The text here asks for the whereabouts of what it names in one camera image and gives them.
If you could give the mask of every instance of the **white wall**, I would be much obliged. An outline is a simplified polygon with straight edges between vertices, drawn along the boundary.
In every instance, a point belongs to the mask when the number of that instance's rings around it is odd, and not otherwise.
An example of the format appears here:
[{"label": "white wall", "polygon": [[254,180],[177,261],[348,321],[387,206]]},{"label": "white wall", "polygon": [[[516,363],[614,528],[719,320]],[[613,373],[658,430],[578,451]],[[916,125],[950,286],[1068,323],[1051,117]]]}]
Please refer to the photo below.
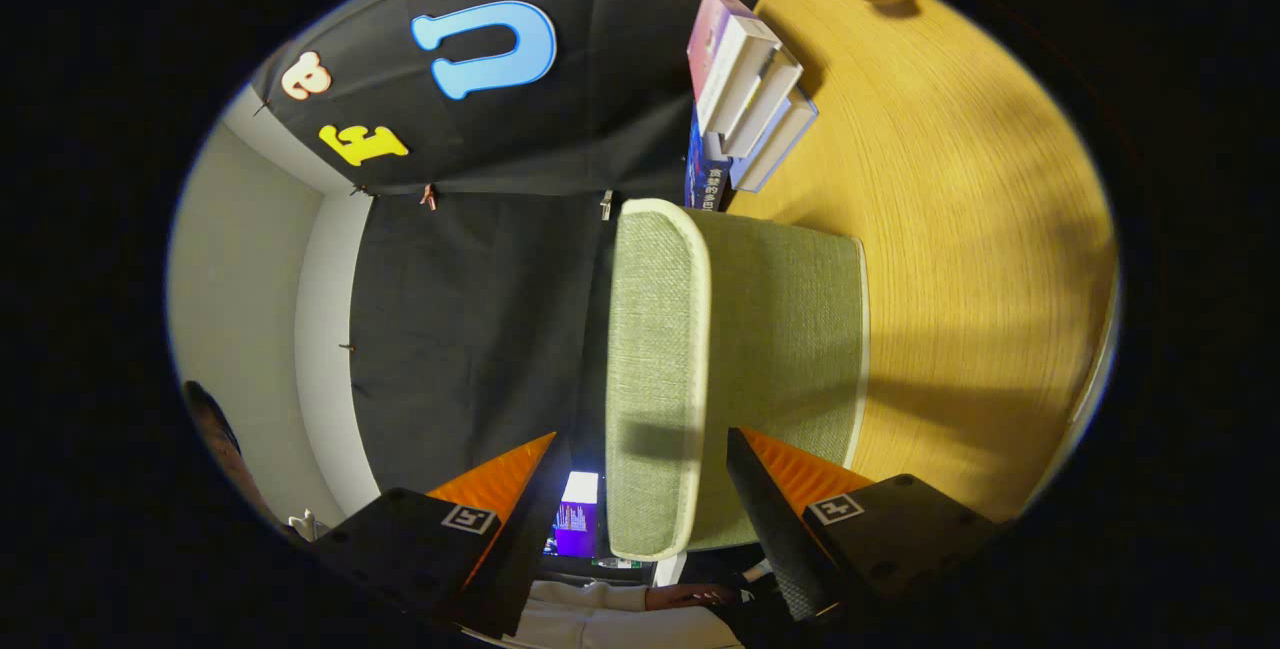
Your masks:
[{"label": "white wall", "polygon": [[306,143],[289,133],[280,120],[262,108],[262,100],[251,87],[243,87],[223,113],[223,120],[237,137],[266,160],[274,163],[297,180],[316,189],[321,195],[343,195],[351,192],[347,180],[328,163],[316,156]]},{"label": "white wall", "polygon": [[[344,515],[378,498],[351,397],[351,285],[372,200],[285,129],[250,87],[223,115],[230,131],[301,183],[324,193],[310,230],[297,288],[294,362],[302,420],[324,481]],[[337,524],[325,521],[333,526]]]},{"label": "white wall", "polygon": [[346,513],[312,453],[294,367],[298,279],[321,198],[219,122],[174,220],[166,298],[179,375],[218,399],[268,506],[282,521],[310,508],[333,526]]},{"label": "white wall", "polygon": [[348,197],[346,192],[326,195],[320,204],[302,261],[294,323],[298,397],[307,435],[329,489],[348,515],[379,495],[356,426],[351,357],[338,348],[349,339],[351,285],[371,204],[366,195]]}]

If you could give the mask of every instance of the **black backdrop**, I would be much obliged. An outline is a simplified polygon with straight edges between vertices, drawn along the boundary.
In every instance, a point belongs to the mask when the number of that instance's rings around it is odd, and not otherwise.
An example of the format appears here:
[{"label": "black backdrop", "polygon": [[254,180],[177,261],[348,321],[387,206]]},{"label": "black backdrop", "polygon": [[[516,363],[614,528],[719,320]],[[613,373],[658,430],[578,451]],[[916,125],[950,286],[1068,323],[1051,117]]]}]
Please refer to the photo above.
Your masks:
[{"label": "black backdrop", "polygon": [[[13,276],[38,287],[8,306],[10,358],[33,365],[8,402],[12,613],[42,635],[445,645],[250,516],[179,410],[165,346],[163,266],[186,168],[261,58],[339,1],[12,5],[12,24],[31,28],[12,36],[26,51],[14,125],[42,150],[15,163],[10,189],[28,210],[10,220]],[[1247,439],[1275,406],[1254,285],[1274,253],[1274,180],[1249,175],[1274,165],[1260,157],[1275,156],[1261,12],[1275,1],[950,1],[1080,122],[1115,202],[1128,302],[1079,452],[918,627],[1020,643],[1239,634],[1268,595],[1240,575],[1261,571],[1252,552],[1267,527],[1265,495],[1243,490],[1270,454]]]},{"label": "black backdrop", "polygon": [[[445,99],[408,20],[492,1],[352,0],[259,73],[270,76],[266,110],[376,197],[352,285],[351,376],[383,489],[430,492],[545,431],[571,435],[576,469],[604,471],[611,274],[596,269],[611,262],[626,198],[681,202],[692,110],[685,44],[700,0],[521,0],[556,24],[552,70]],[[509,33],[488,29],[465,52],[444,44],[453,58],[509,46]],[[396,79],[296,102],[275,78],[310,49],[334,76]],[[380,52],[397,58],[383,65]],[[356,116],[430,148],[349,166],[315,128]],[[429,180],[438,211],[419,202]],[[604,189],[614,191],[612,221],[602,220]]]}]

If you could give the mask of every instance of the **person's hand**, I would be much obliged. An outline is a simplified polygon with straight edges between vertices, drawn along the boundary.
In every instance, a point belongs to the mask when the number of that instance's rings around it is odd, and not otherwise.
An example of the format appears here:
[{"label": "person's hand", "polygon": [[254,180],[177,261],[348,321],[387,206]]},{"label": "person's hand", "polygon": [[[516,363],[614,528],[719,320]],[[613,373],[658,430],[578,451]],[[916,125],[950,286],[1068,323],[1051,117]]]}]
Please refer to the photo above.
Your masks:
[{"label": "person's hand", "polygon": [[680,607],[705,607],[708,604],[736,604],[737,591],[718,584],[676,584],[650,586],[644,595],[645,611],[678,609]]}]

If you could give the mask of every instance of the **letter u cutout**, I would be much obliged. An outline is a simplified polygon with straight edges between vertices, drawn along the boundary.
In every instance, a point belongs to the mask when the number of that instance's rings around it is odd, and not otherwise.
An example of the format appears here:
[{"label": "letter u cutout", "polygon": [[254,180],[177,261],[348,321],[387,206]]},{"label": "letter u cutout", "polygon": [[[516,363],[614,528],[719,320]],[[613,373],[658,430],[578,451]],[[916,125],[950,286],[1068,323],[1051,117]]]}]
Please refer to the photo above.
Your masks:
[{"label": "letter u cutout", "polygon": [[503,1],[465,8],[453,14],[420,15],[410,24],[413,40],[424,51],[439,47],[444,37],[481,26],[507,26],[516,33],[516,49],[489,58],[431,61],[431,76],[444,96],[462,99],[479,90],[516,87],[540,79],[556,61],[556,28],[540,8],[529,3]]}]

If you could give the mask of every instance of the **wooden table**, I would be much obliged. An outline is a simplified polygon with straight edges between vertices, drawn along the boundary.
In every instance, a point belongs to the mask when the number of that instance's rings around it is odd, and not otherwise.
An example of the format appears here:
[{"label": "wooden table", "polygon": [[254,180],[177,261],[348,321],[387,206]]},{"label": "wooden table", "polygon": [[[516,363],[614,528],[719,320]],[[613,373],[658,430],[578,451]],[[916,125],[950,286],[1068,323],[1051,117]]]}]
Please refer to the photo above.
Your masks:
[{"label": "wooden table", "polygon": [[1046,90],[937,0],[760,0],[819,116],[730,212],[859,236],[870,384],[852,470],[911,472],[995,521],[1046,475],[1098,365],[1115,234]]}]

